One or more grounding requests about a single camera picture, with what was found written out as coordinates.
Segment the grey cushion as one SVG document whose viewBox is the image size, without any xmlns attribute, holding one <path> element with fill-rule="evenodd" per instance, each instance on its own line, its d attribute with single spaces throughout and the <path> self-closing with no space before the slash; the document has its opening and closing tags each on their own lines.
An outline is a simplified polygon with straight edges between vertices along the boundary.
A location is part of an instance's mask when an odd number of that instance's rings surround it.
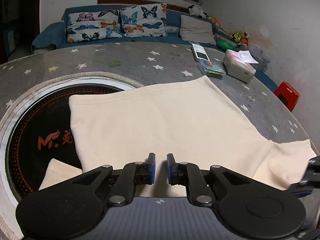
<svg viewBox="0 0 320 240">
<path fill-rule="evenodd" d="M 179 35 L 184 41 L 216 44 L 211 23 L 190 16 L 180 16 Z"/>
</svg>

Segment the clear box of coloured items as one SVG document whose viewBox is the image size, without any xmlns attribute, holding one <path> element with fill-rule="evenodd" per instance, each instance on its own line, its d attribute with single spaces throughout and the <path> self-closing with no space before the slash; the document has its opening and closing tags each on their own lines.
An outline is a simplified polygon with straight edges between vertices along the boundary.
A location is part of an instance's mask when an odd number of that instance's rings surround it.
<svg viewBox="0 0 320 240">
<path fill-rule="evenodd" d="M 223 79 L 223 77 L 226 74 L 223 66 L 221 66 L 220 64 L 212 63 L 206 60 L 200 60 L 199 63 L 200 63 L 200 71 L 206 76 Z"/>
</svg>

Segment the grey tissue box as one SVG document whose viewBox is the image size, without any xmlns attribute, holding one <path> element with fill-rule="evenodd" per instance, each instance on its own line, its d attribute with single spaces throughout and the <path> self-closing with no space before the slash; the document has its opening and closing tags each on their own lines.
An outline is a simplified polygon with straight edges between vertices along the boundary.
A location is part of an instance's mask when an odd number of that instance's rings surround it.
<svg viewBox="0 0 320 240">
<path fill-rule="evenodd" d="M 228 75 L 250 83 L 256 73 L 252 64 L 258 64 L 248 50 L 240 50 L 239 52 L 227 49 L 223 58 L 223 64 L 227 70 Z"/>
</svg>

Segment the red plastic stool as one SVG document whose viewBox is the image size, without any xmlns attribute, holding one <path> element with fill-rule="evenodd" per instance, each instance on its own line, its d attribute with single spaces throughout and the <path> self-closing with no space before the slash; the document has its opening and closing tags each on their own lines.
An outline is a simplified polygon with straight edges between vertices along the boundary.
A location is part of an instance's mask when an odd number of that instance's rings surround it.
<svg viewBox="0 0 320 240">
<path fill-rule="evenodd" d="M 300 94 L 288 82 L 282 82 L 274 94 L 289 111 L 293 111 L 300 98 Z"/>
</svg>

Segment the round black induction cooker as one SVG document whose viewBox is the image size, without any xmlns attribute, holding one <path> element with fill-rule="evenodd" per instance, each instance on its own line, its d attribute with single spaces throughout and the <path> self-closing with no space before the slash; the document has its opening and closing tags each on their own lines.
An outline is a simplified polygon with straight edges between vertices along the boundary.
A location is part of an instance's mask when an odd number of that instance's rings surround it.
<svg viewBox="0 0 320 240">
<path fill-rule="evenodd" d="M 127 77 L 87 72 L 57 77 L 27 90 L 1 119 L 1 239 L 23 237 L 17 204 L 37 191 L 52 159 L 82 168 L 71 132 L 69 97 L 141 87 Z"/>
</svg>

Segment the yellow plush toys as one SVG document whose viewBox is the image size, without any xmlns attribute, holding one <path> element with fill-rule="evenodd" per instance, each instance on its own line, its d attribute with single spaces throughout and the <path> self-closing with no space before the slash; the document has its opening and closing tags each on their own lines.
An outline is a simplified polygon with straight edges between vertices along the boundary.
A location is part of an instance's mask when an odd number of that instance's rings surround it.
<svg viewBox="0 0 320 240">
<path fill-rule="evenodd" d="M 243 43 L 248 45 L 249 34 L 243 31 L 233 32 L 228 35 L 228 38 L 236 43 Z"/>
</svg>

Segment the clear plastic storage box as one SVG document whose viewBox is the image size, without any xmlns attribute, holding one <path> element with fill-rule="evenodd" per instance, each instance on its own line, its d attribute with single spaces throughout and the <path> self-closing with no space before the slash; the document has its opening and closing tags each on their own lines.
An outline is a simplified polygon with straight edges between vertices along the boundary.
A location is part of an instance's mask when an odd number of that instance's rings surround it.
<svg viewBox="0 0 320 240">
<path fill-rule="evenodd" d="M 253 59 L 258 62 L 252 63 L 252 66 L 256 69 L 257 72 L 265 72 L 267 70 L 267 65 L 271 62 L 270 58 L 263 54 L 263 50 L 254 44 L 249 44 L 248 50 Z"/>
</svg>

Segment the cream sweatshirt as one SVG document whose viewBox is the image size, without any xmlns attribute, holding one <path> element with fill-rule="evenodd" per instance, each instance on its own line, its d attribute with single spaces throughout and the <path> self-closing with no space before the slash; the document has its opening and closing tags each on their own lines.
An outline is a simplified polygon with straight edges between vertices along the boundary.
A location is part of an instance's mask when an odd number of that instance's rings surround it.
<svg viewBox="0 0 320 240">
<path fill-rule="evenodd" d="M 69 98 L 71 130 L 81 168 L 49 163 L 42 188 L 109 164 L 156 155 L 156 180 L 143 197 L 180 197 L 167 181 L 167 154 L 201 169 L 220 165 L 277 189 L 301 180 L 315 157 L 309 140 L 276 143 L 263 137 L 242 111 L 203 76 L 103 95 Z"/>
</svg>

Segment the black white plush toy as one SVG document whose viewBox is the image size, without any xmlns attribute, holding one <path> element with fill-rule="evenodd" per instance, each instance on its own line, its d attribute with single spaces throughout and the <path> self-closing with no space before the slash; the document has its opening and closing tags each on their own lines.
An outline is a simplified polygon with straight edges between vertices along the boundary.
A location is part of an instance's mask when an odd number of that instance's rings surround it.
<svg viewBox="0 0 320 240">
<path fill-rule="evenodd" d="M 197 7 L 196 5 L 191 5 L 188 7 L 189 15 L 196 16 L 198 18 L 204 18 L 209 20 L 210 16 L 204 12 L 203 9 Z"/>
</svg>

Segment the blue corner sofa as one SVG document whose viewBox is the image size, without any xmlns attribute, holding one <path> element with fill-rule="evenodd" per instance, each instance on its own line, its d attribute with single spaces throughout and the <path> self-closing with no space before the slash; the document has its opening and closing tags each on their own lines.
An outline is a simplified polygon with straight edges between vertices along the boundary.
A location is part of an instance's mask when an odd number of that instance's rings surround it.
<svg viewBox="0 0 320 240">
<path fill-rule="evenodd" d="M 124 6 L 118 4 L 105 5 L 88 5 L 84 7 L 73 7 L 67 8 L 63 13 L 62 20 L 60 22 L 50 24 L 44 31 L 42 31 L 35 40 L 33 40 L 31 49 L 33 53 L 40 49 L 60 49 L 67 48 L 72 46 L 79 46 L 81 43 L 68 43 L 67 35 L 71 32 L 71 14 L 75 13 L 76 15 L 80 15 L 81 13 L 90 14 L 94 12 L 100 13 L 101 11 L 109 11 L 109 10 L 120 10 L 123 9 Z M 98 44 L 98 43 L 107 43 L 107 42 L 161 42 L 161 43 L 170 43 L 170 44 L 188 44 L 189 42 L 181 39 L 178 28 L 180 27 L 180 16 L 182 12 L 179 11 L 167 11 L 167 24 L 173 30 L 167 32 L 167 36 L 164 37 L 137 37 L 137 38 L 129 38 L 124 36 L 124 31 L 120 26 L 121 20 L 118 21 L 117 28 L 120 31 L 122 37 L 121 38 L 103 38 L 100 40 L 94 41 L 85 41 L 84 44 Z"/>
</svg>

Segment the white remote control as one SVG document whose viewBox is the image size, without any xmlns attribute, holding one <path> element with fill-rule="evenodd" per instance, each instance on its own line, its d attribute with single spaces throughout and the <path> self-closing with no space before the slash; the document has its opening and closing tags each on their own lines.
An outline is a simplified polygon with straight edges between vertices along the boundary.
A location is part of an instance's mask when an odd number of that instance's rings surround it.
<svg viewBox="0 0 320 240">
<path fill-rule="evenodd" d="M 192 51 L 193 51 L 193 55 L 195 57 L 195 60 L 197 62 L 199 62 L 200 60 L 203 61 L 210 61 L 205 49 L 203 48 L 203 46 L 199 45 L 199 44 L 191 44 L 192 47 Z"/>
</svg>

